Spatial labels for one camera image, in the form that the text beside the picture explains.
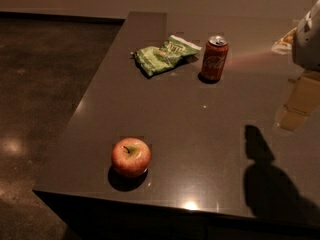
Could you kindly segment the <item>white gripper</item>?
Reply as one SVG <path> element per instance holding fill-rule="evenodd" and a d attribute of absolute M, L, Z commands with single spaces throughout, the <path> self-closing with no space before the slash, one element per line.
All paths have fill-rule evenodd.
<path fill-rule="evenodd" d="M 277 126 L 293 132 L 320 106 L 320 0 L 300 20 L 297 29 L 276 41 L 271 51 L 280 55 L 292 52 L 295 64 L 314 70 L 305 71 L 294 81 L 288 100 L 277 114 Z"/>

